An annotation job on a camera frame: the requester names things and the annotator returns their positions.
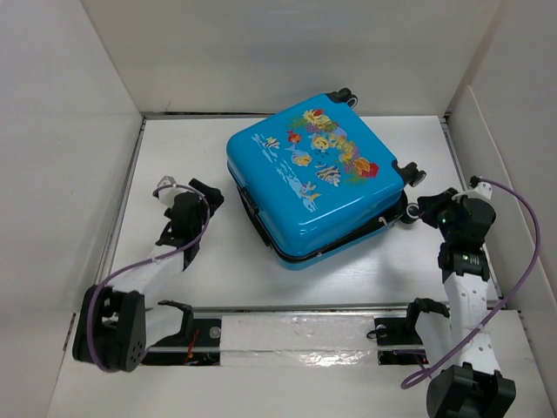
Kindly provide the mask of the blue hard-shell suitcase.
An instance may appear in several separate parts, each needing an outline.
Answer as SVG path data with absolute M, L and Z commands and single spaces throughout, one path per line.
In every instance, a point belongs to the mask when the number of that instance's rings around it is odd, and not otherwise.
M 232 135 L 227 167 L 264 243 L 301 269 L 406 217 L 406 187 L 426 172 L 399 165 L 355 112 L 348 88 L 321 93 Z

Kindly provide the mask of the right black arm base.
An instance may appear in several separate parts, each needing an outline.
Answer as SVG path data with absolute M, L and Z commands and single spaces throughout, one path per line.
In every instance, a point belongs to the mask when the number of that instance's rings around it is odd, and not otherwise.
M 374 329 L 367 332 L 366 338 L 376 343 L 380 366 L 428 365 L 421 338 L 408 329 L 404 318 L 375 318 L 373 324 Z

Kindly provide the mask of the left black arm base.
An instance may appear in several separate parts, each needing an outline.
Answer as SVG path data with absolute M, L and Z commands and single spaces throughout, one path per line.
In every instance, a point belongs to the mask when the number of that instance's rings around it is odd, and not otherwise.
M 196 318 L 186 337 L 167 337 L 143 358 L 145 366 L 209 367 L 220 364 L 221 318 Z

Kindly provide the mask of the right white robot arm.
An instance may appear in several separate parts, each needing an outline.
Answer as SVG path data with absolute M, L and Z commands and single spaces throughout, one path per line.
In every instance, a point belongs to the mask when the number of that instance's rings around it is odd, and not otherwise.
M 502 417 L 516 397 L 485 322 L 490 270 L 483 246 L 496 219 L 491 194 L 480 182 L 466 192 L 420 197 L 406 209 L 407 219 L 421 219 L 443 238 L 438 266 L 448 302 L 417 298 L 401 323 L 403 335 L 425 349 L 431 417 Z

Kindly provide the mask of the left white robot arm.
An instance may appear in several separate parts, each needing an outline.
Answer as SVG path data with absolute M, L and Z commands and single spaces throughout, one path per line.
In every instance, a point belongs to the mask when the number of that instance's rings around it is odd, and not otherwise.
M 152 195 L 164 206 L 168 221 L 151 255 L 110 273 L 82 301 L 72 357 L 106 373 L 133 371 L 158 343 L 194 348 L 198 340 L 192 307 L 156 296 L 195 260 L 225 198 L 198 179 L 180 185 L 169 176 Z

